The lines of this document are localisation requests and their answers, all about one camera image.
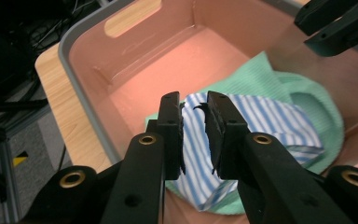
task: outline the cloth fold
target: cloth fold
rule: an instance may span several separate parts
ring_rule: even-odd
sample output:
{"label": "cloth fold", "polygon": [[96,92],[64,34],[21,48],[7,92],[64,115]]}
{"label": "cloth fold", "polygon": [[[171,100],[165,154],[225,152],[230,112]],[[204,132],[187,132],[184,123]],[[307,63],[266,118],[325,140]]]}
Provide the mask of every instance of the cloth fold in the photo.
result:
{"label": "cloth fold", "polygon": [[[249,60],[231,76],[199,92],[207,91],[262,96],[300,107],[307,115],[324,147],[324,153],[302,162],[303,167],[314,173],[320,173],[327,168],[337,157],[342,147],[344,139],[342,117],[327,90],[315,81],[301,75],[274,71],[265,52],[261,52]],[[157,114],[146,119],[155,119],[156,117]],[[201,185],[204,183],[203,179],[198,181]],[[168,189],[188,201],[192,200],[189,197],[190,195],[182,195],[178,191],[178,183],[175,185],[172,181],[166,182]],[[188,188],[188,186],[182,184],[182,188]],[[230,185],[227,182],[224,185],[218,185],[218,188],[221,189],[220,193],[209,198],[209,201],[212,202],[210,208],[200,210],[225,215],[244,212],[241,199],[233,184]]]}
{"label": "cloth fold", "polygon": [[[251,132],[274,135],[300,163],[315,159],[324,152],[316,130],[304,111],[296,106],[261,96],[227,94],[246,119]],[[167,187],[186,196],[199,211],[208,211],[237,188],[237,181],[221,180],[211,175],[213,169],[204,113],[193,108],[207,101],[207,93],[194,93],[185,98],[184,159],[186,175],[167,183]]]}

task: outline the wooden surface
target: wooden surface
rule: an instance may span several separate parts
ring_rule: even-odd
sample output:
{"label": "wooden surface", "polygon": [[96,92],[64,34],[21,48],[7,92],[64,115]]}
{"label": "wooden surface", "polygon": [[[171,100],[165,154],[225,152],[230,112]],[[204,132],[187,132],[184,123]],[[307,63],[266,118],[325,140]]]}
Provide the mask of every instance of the wooden surface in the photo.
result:
{"label": "wooden surface", "polygon": [[98,173],[111,166],[63,70],[58,44],[42,53],[35,67],[73,165],[86,165]]}
{"label": "wooden surface", "polygon": [[112,19],[107,21],[104,30],[107,35],[117,37],[152,15],[160,8],[160,6],[161,0],[138,1],[135,4],[129,5]]}

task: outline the blue striped fabric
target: blue striped fabric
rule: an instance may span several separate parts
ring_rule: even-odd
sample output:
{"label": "blue striped fabric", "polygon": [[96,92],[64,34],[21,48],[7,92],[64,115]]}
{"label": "blue striped fabric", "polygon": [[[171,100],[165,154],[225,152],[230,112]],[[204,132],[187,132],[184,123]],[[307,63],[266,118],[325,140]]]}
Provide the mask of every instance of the blue striped fabric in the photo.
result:
{"label": "blue striped fabric", "polygon": [[[302,164],[324,152],[322,143],[304,111],[296,106],[261,96],[227,94],[249,124],[251,132],[274,135]],[[193,108],[205,103],[206,93],[185,98],[184,157],[186,175],[169,181],[167,187],[179,192],[199,211],[206,211],[237,188],[237,181],[222,181],[212,175],[211,155],[204,128],[204,114]]]}

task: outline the bin handle cutout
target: bin handle cutout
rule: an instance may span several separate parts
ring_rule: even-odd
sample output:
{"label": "bin handle cutout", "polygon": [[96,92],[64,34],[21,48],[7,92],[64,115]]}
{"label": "bin handle cutout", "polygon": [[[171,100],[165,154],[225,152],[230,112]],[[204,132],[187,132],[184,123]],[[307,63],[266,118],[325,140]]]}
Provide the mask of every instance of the bin handle cutout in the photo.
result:
{"label": "bin handle cutout", "polygon": [[106,21],[104,32],[119,37],[161,8],[161,0],[138,0]]}

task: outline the black cable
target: black cable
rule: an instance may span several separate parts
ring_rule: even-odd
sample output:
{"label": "black cable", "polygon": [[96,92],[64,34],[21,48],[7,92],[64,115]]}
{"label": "black cable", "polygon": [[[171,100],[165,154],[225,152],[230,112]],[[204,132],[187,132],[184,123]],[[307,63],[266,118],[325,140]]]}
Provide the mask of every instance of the black cable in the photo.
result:
{"label": "black cable", "polygon": [[64,20],[59,20],[56,23],[54,23],[54,25],[51,26],[50,29],[48,29],[48,31],[46,32],[45,35],[43,35],[35,44],[33,44],[33,48],[34,49],[38,49],[38,47],[46,40],[48,39],[48,37],[52,34],[55,34],[55,32],[57,31],[57,28],[60,27],[63,24]]}
{"label": "black cable", "polygon": [[63,158],[65,158],[65,153],[66,153],[66,144],[63,145],[62,154],[61,154],[61,158],[60,158],[60,163],[58,164],[57,173],[58,173],[58,172],[61,170],[61,168],[62,168]]}
{"label": "black cable", "polygon": [[[40,80],[36,74],[36,71],[33,71],[33,77],[32,79],[34,80],[32,86],[30,87],[30,89],[28,89],[28,91],[20,98],[19,102],[24,102],[24,101],[28,101],[30,100],[34,94],[36,93],[36,91],[38,90],[38,88],[40,87]],[[3,113],[2,115],[0,115],[0,123],[3,123],[5,121],[8,121],[10,119],[12,119],[15,115],[17,114],[17,112],[7,112],[7,113]]]}
{"label": "black cable", "polygon": [[46,25],[46,23],[47,23],[46,21],[42,21],[38,25],[36,25],[31,31],[28,32],[30,43],[33,43],[32,40],[34,38],[33,35],[35,32],[38,32],[38,33],[42,32],[41,31],[42,28],[45,28],[45,32],[46,32],[46,30],[48,30],[48,26]]}

